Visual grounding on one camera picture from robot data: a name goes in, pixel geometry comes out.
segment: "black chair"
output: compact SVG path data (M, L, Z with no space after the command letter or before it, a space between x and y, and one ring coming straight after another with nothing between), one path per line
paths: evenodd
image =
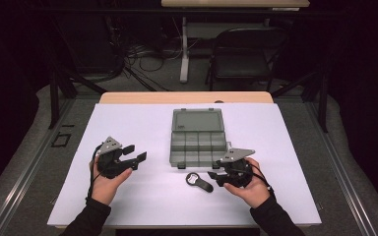
M229 29L220 33L213 47L206 84L213 90L214 82L263 82L270 90L278 55L288 41L287 31L266 27Z

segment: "gray plastic box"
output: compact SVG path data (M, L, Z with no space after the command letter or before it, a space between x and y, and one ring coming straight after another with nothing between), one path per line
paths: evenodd
M226 153L220 109L175 109L171 128L172 167L218 168L215 161Z

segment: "desk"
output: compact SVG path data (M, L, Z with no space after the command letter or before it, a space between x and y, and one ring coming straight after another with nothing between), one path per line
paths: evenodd
M217 100L225 103L213 103ZM95 106L48 224L66 226L83 209L91 155L112 136L124 146L136 146L126 159L143 151L148 155L119 187L106 227L257 227L249 206L209 178L211 168L170 166L172 111L182 107L220 108L226 139L235 148L256 150L252 157L260 161L293 222L321 223L278 106L266 92L229 91L105 93ZM214 186L212 193L186 184L186 175L194 171Z
M289 8L289 10L298 10L301 7L308 7L309 1L308 0L161 0L161 6L163 7L179 7L179 8L190 8L190 7L201 7L201 8L279 8L279 10L283 8ZM234 29L234 28L256 28L258 24L232 24L226 28ZM180 70L180 83L187 83L188 81L188 70L189 70L189 55L188 55L188 23L186 22L186 18L183 17L182 21L182 66ZM215 37L221 31L224 31L225 28L220 29L221 26L218 26L216 29L214 27L210 28L214 34L212 37ZM195 36L194 33L189 33L189 36Z

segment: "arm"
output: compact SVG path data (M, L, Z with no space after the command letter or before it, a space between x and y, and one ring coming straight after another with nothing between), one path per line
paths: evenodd
M61 234L67 235L99 235L102 226L108 218L111 208L109 204L115 197L116 190L130 175L132 169L127 169L113 179L99 176L97 171L96 157L94 163L90 163L90 168L94 170L94 187L92 197L87 198L87 205L83 211L73 220Z
M263 177L259 171L259 163L253 158L246 160L256 166L253 172ZM245 188L236 188L230 184L223 185L229 192L240 197L245 203L251 206L250 213L257 224L260 225L271 236L295 236L304 235L303 232L293 224L289 215L276 202L267 189L265 183L253 176L251 182Z

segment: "hand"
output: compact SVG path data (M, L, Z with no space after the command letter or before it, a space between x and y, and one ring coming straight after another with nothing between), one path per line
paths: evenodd
M257 168L260 168L259 163L250 157L245 158L251 165L256 166ZM263 177L263 175L260 173L260 171L257 168L252 168L253 172L255 174L258 174ZM265 183L253 176L251 179L251 182L245 187L245 188L237 188L231 184L224 183L223 186L232 194L235 196L240 197L244 200L245 203L250 205L253 208L257 208L259 205L261 205L266 199L269 198L270 193L268 188L266 187Z
M133 170L131 168L126 169L120 175L113 179L108 179L99 175L97 170L97 161L99 156L94 159L94 166L90 163L90 168L94 169L94 189L92 191L92 198L102 204L109 206L115 197L118 187L130 177Z

